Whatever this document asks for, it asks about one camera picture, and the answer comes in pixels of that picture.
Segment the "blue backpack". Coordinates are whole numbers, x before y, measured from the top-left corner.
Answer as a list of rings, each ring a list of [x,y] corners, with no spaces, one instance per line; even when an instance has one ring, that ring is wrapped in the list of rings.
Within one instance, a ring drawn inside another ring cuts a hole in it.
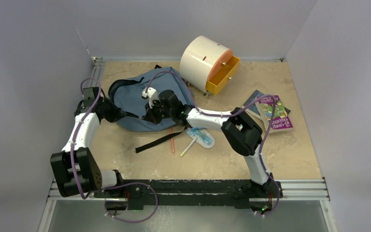
[[[125,116],[116,122],[117,125],[131,132],[157,132],[175,126],[175,122],[169,118],[163,119],[157,125],[143,120],[148,100],[142,98],[142,91],[149,82],[152,82],[150,87],[158,94],[164,90],[172,90],[183,104],[191,105],[194,100],[193,95],[188,93],[189,88],[183,81],[177,78],[179,75],[173,67],[159,67],[137,77],[114,81],[108,89],[109,99],[122,111],[137,116],[136,118]]]

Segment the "purple children's book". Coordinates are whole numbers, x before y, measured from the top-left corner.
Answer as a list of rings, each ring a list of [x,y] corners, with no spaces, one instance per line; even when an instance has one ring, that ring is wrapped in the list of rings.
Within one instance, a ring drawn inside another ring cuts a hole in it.
[[[269,133],[292,130],[294,127],[285,106],[278,95],[274,95],[273,97],[275,99],[275,104],[273,104],[273,100],[269,96],[256,102],[256,107],[265,128],[271,125]]]

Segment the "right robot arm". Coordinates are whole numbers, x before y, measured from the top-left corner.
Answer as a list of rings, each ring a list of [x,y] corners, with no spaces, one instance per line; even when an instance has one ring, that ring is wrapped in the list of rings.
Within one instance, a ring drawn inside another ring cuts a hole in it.
[[[184,128],[203,128],[221,131],[232,149],[242,155],[247,164],[252,191],[256,196],[282,196],[278,182],[262,158],[265,139],[261,127],[242,108],[233,111],[218,112],[199,109],[183,104],[172,90],[160,94],[152,87],[142,91],[145,105],[144,120],[154,124],[164,119],[171,119]]]

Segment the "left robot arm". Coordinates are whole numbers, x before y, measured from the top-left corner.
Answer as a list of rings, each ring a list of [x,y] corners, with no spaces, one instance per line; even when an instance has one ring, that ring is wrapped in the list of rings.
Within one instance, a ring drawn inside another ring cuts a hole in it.
[[[123,117],[121,110],[104,97],[100,87],[83,89],[83,99],[74,112],[71,135],[58,153],[52,154],[50,164],[62,197],[80,195],[105,189],[114,198],[123,195],[125,185],[118,170],[102,171],[90,150],[102,120],[114,123]]]

